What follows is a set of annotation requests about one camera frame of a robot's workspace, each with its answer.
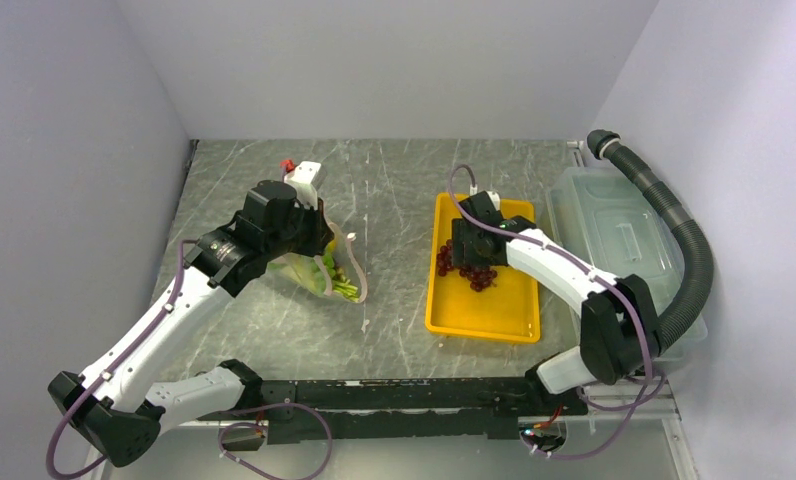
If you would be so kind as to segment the clear zip top bag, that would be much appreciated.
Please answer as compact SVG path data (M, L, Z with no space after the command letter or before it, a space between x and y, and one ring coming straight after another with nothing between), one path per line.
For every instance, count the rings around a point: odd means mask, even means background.
M365 269L354 252L354 232L345 233L325 217L333 239L319 256L289 253L268 264L267 272L285 278L321 298L363 303L368 296Z

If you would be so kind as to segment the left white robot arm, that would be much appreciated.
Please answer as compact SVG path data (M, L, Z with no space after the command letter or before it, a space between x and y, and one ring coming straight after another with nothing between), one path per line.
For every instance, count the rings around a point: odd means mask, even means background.
M122 467L182 423L224 411L246 420L259 411L263 380L238 360L185 381L158 382L157 376L205 321L265 274L270 262L286 254L324 252L333 233L318 185L292 178L259 182L227 223L181 242L174 279L113 347L81 373L54 377L48 393L62 417L46 453L52 478L64 476L55 453L67 427L103 460Z

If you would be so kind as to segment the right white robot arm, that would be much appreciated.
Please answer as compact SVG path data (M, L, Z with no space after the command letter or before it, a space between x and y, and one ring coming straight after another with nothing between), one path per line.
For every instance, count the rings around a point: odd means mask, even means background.
M457 214L451 225L457 267L505 267L532 278L575 311L577 345L539 361L525 388L531 411L548 415L564 392L590 384L612 385L636 370L653 377L658 351L655 312L644 280L622 278L575 256L523 215L507 216L491 191L447 193Z

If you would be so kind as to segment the green grape bunch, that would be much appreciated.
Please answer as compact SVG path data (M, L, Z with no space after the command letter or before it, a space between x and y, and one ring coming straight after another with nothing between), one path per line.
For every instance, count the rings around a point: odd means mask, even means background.
M313 258L315 272L325 281L336 282L341 279L333 256L324 254Z

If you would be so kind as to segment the dark red grape bunch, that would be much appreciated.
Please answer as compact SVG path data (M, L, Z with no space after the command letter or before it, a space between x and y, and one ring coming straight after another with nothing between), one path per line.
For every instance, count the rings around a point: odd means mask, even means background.
M453 242L451 240L447 240L438 247L434 271L438 277L458 275L475 292L482 292L494 287L496 285L495 280L498 277L498 272L491 267L457 266L454 260Z

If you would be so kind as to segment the yellow plastic tray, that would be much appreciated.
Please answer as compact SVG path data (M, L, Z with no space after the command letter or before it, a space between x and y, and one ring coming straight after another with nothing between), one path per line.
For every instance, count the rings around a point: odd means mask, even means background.
M497 267L492 284L478 292L457 270L439 273L437 255L452 237L451 222L459 217L449 195L436 196L429 260L425 327L433 334L534 344L541 338L540 285L527 274Z

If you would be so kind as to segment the celery stalk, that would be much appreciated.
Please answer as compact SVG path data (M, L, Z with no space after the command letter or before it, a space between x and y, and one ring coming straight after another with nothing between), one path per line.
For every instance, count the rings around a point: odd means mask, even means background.
M337 298L351 303L360 303L363 300L360 286L332 267L321 269L313 259L304 258L302 262L294 264L272 262L267 271L321 298Z

